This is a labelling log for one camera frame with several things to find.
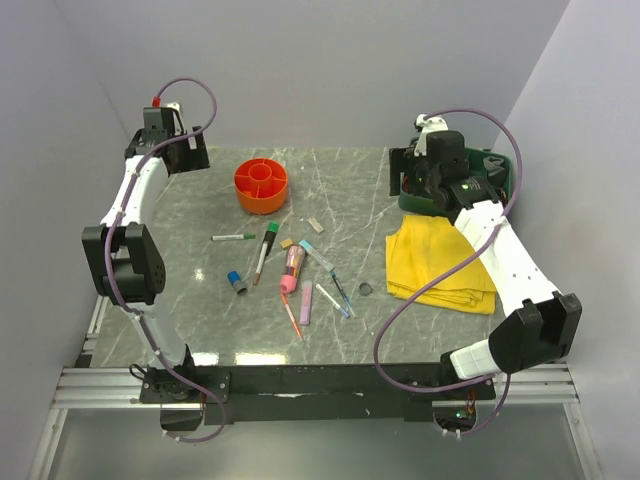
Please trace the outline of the brown-tipped white marker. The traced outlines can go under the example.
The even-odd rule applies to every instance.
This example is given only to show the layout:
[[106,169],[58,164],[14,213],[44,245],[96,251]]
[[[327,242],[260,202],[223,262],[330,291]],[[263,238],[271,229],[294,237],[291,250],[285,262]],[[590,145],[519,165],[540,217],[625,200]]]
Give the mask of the brown-tipped white marker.
[[266,256],[267,256],[267,250],[268,250],[268,242],[263,242],[262,245],[261,245],[261,249],[260,249],[260,253],[259,253],[259,257],[258,257],[258,263],[257,263],[257,266],[256,266],[254,278],[253,278],[253,285],[254,286],[257,286],[259,284],[261,273],[262,273],[262,269],[263,269],[263,266],[264,266],[264,261],[265,261]]

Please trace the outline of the blue-capped clear highlighter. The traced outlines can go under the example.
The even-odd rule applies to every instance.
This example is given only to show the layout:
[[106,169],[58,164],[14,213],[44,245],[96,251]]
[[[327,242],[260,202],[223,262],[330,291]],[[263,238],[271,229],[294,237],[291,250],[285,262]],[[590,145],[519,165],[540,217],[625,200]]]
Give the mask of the blue-capped clear highlighter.
[[327,272],[331,273],[334,270],[334,265],[316,248],[314,248],[308,241],[301,240],[299,245],[305,250],[305,252],[313,258],[319,265],[321,265]]

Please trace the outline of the white pen lilac cap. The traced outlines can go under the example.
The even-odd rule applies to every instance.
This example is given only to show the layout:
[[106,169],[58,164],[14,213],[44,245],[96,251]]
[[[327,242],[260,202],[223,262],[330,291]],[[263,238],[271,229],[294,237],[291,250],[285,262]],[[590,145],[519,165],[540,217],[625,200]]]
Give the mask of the white pen lilac cap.
[[349,318],[350,314],[349,312],[343,308],[340,303],[334,299],[329,293],[328,291],[319,283],[317,283],[315,285],[316,290],[331,304],[331,306],[338,311],[344,318]]

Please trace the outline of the purple pink highlighter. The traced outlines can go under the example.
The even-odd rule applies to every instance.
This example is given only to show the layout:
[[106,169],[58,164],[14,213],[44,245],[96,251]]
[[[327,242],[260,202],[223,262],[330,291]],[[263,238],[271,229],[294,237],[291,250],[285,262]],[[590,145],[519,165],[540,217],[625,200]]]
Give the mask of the purple pink highlighter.
[[303,326],[308,326],[311,321],[312,295],[313,281],[305,280],[302,283],[301,308],[299,318],[300,324]]

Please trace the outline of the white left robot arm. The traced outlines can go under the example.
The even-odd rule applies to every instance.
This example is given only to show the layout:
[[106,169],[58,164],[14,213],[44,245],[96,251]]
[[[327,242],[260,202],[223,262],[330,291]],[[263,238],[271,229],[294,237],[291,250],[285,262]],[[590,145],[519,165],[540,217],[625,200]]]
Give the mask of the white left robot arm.
[[83,230],[83,249],[97,293],[129,317],[151,367],[174,368],[165,377],[164,389],[176,401],[186,402],[199,392],[200,378],[177,367],[185,364],[187,345],[161,297],[166,268],[148,223],[172,175],[210,166],[204,136],[197,126],[185,126],[179,103],[155,99],[143,109],[143,127],[124,157],[116,198],[98,225]]

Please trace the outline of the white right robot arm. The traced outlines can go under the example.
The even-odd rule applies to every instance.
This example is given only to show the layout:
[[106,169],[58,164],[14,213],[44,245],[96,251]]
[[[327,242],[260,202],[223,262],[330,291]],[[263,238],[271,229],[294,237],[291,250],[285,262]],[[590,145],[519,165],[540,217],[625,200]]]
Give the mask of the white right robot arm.
[[389,191],[430,197],[473,249],[450,269],[479,260],[497,289],[505,318],[485,340],[442,355],[438,385],[460,398],[495,374],[514,374],[566,357],[582,314],[574,294],[563,294],[532,260],[507,219],[514,190],[503,157],[483,153],[484,173],[474,174],[474,151],[458,131],[422,134],[411,147],[389,152]]

